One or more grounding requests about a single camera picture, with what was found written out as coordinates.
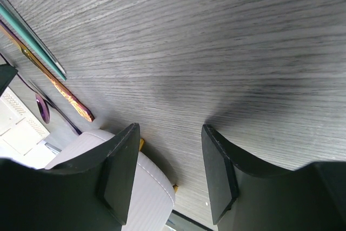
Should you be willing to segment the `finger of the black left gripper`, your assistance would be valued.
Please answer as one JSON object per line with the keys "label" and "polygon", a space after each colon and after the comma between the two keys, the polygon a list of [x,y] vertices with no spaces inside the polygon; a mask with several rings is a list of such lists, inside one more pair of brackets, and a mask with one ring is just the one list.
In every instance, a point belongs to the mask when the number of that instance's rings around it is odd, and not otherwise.
{"label": "finger of the black left gripper", "polygon": [[17,75],[18,70],[11,65],[0,65],[0,95],[4,93],[13,78]]}

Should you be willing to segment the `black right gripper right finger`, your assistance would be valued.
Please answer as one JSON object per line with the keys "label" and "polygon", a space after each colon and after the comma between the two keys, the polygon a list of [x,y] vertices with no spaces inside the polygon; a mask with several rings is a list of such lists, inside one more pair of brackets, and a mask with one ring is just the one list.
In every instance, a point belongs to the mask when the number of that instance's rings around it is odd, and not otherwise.
{"label": "black right gripper right finger", "polygon": [[345,230],[345,163],[296,170],[201,131],[212,222],[219,230]]}

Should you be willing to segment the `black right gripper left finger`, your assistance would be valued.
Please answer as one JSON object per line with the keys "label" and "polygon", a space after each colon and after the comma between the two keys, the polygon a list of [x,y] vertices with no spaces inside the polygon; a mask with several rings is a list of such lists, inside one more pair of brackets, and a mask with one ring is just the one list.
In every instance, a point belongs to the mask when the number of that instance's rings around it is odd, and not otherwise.
{"label": "black right gripper left finger", "polygon": [[133,123],[51,169],[1,159],[1,230],[121,230],[140,143]]}

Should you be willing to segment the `purple metallic spoon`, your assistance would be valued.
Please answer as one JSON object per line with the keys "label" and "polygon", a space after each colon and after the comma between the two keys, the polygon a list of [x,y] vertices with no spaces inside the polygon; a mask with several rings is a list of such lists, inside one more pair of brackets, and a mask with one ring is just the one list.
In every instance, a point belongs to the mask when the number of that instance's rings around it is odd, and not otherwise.
{"label": "purple metallic spoon", "polygon": [[30,89],[35,93],[35,99],[36,104],[39,110],[39,113],[41,115],[42,120],[46,123],[50,123],[51,115],[50,110],[55,110],[60,118],[70,127],[72,132],[76,135],[81,135],[82,132],[79,130],[79,128],[70,120],[64,112],[60,110],[58,106],[54,104],[54,102],[46,95],[44,94],[40,88],[36,87],[33,82],[29,81],[26,82],[24,78],[17,74],[19,79]]}

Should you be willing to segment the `white round divided container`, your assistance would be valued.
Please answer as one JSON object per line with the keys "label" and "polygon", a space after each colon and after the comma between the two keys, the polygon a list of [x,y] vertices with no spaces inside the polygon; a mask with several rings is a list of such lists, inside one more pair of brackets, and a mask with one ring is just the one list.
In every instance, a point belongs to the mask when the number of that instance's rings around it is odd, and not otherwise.
{"label": "white round divided container", "polygon": [[[100,129],[85,131],[56,155],[45,169],[81,155],[113,136],[114,134]],[[166,175],[140,151],[128,220],[122,230],[164,230],[175,205],[175,193]]]}

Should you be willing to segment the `gold spoon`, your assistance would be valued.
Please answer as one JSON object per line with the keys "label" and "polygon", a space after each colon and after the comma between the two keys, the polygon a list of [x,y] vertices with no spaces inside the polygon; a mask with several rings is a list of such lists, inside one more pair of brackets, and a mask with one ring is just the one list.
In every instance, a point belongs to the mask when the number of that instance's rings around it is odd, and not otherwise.
{"label": "gold spoon", "polygon": [[[143,146],[145,144],[145,140],[143,138],[140,138],[140,143],[139,143],[139,151],[142,150]],[[178,191],[178,185],[173,185],[174,192],[177,193]]]}

